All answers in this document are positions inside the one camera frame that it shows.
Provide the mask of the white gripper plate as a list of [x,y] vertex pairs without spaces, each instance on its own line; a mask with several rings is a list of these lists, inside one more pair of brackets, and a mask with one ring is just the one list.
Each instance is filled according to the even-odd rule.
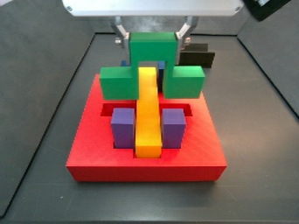
[[241,0],[61,0],[65,10],[75,17],[112,17],[111,28],[116,44],[128,48],[129,32],[121,17],[127,16],[188,16],[175,33],[179,47],[197,26],[195,16],[233,16],[243,8]]

